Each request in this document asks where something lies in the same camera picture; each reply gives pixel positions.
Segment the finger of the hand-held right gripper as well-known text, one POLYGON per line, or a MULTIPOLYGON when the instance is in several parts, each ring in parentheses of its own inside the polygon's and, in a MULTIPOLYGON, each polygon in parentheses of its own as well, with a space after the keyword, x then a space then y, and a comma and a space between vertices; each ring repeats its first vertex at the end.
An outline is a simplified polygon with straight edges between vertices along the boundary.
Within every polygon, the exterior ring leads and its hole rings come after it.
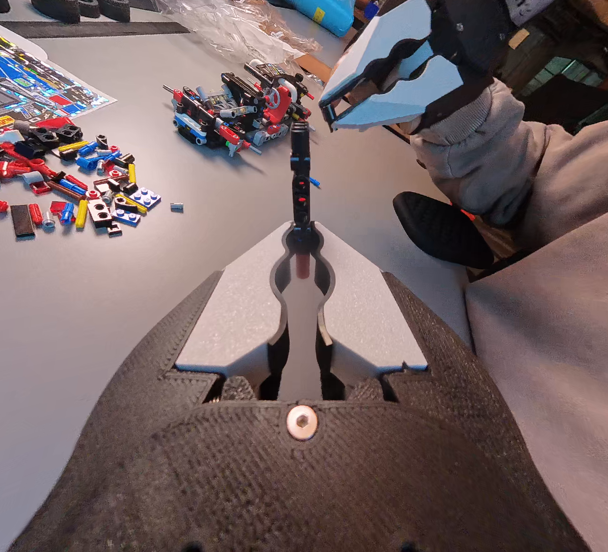
POLYGON ((326 107, 369 77, 374 63, 385 62, 402 44, 414 48, 429 37, 431 9, 427 0, 406 0, 383 15, 376 15, 336 63, 319 99, 326 107))
POLYGON ((430 104, 460 88, 463 80, 456 65, 442 56, 429 59, 414 79, 399 79, 384 93, 377 93, 347 108, 329 123, 331 130, 365 130, 376 125, 411 121, 430 104))

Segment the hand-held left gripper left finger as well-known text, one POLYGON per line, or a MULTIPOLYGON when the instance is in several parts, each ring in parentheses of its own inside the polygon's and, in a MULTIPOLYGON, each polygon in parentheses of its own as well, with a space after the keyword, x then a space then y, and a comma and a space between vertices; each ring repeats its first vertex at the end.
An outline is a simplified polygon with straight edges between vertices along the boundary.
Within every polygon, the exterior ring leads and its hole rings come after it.
POLYGON ((291 282, 286 222, 227 265, 177 360, 180 372, 243 376, 254 390, 270 375, 269 349, 285 332, 291 282))

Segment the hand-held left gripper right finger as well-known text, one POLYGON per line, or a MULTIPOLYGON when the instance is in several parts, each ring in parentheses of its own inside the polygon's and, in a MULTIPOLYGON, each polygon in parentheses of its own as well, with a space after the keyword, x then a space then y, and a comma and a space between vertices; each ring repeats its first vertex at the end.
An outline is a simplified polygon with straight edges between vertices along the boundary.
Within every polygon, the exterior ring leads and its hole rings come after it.
POLYGON ((315 356, 323 396, 347 396, 366 379, 423 372, 428 361, 382 270, 313 223, 315 356))

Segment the black lego panel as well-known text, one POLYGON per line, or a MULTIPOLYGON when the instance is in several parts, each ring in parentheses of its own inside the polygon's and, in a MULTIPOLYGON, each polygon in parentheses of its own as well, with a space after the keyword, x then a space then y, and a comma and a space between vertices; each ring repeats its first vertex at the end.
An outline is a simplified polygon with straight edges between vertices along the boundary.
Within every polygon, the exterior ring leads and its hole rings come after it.
POLYGON ((307 122, 295 122, 291 126, 290 156, 293 198, 293 233, 295 241, 304 246, 311 233, 310 216, 310 169, 311 152, 309 142, 309 125, 307 122))

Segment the person's right forearm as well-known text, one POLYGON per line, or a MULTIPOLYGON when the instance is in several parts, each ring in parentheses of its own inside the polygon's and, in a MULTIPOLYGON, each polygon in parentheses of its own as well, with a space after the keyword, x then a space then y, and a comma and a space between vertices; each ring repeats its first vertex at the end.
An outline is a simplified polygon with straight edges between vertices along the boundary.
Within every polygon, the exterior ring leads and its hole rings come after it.
POLYGON ((607 239, 607 121, 576 135, 523 120, 500 81, 410 138, 437 188, 453 203, 507 230, 535 251, 586 224, 607 239))

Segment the partly built lego car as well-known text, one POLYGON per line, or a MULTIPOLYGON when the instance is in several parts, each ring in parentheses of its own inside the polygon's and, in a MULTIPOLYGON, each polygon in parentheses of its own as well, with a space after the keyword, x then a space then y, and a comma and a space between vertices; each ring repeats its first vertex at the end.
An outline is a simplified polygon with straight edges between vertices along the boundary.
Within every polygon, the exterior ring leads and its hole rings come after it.
POLYGON ((223 73, 216 92, 163 85, 171 93, 173 126, 183 138, 196 146, 226 148, 229 156, 243 150, 261 154, 263 144, 285 137, 294 122, 308 121, 311 111, 302 100, 314 96, 302 74, 258 59, 244 70, 250 78, 223 73))

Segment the pile of mixed lego pieces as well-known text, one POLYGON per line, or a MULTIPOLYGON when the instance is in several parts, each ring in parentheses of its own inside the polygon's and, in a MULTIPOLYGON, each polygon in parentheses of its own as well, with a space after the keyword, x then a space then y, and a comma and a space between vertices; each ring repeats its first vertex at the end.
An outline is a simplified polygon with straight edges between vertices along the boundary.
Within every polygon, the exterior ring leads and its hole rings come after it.
POLYGON ((69 117, 37 122, 1 118, 1 182, 21 183, 28 202, 1 200, 1 219, 17 241, 58 228, 83 232, 89 224, 108 237, 135 228, 161 204, 137 180, 136 159, 105 135, 85 140, 69 117))

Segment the black lego tyre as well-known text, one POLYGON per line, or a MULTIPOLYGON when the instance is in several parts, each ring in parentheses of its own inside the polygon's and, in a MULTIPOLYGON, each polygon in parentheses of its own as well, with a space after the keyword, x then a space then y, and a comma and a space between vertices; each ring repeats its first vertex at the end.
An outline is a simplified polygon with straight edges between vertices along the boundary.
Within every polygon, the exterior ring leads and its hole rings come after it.
POLYGON ((114 21, 129 23, 131 21, 131 7, 128 0, 97 0, 100 12, 114 21))

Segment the person's right hand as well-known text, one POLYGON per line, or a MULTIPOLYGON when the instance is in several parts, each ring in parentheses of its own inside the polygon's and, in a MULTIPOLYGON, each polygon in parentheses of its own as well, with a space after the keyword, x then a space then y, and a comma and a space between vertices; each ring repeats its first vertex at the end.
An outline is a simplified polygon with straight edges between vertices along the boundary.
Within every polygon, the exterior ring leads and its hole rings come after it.
POLYGON ((350 105, 356 106, 377 93, 379 88, 374 81, 363 79, 348 92, 345 98, 350 105))

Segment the clear plastic bag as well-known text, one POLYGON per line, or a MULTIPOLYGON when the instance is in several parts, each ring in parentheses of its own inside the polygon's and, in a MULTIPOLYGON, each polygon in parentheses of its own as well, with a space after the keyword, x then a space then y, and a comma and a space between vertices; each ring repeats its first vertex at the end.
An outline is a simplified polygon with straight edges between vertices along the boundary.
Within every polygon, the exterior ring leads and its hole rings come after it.
POLYGON ((291 62, 322 46, 292 31, 266 0, 151 0, 165 17, 181 24, 231 62, 291 62))

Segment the colourful sticker sheet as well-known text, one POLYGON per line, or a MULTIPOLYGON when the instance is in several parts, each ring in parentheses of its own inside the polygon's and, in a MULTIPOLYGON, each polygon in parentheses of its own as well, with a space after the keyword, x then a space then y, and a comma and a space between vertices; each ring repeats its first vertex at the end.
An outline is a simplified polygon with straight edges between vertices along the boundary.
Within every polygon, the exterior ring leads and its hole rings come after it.
POLYGON ((1 26, 1 131, 15 121, 72 120, 114 102, 53 63, 41 47, 1 26))

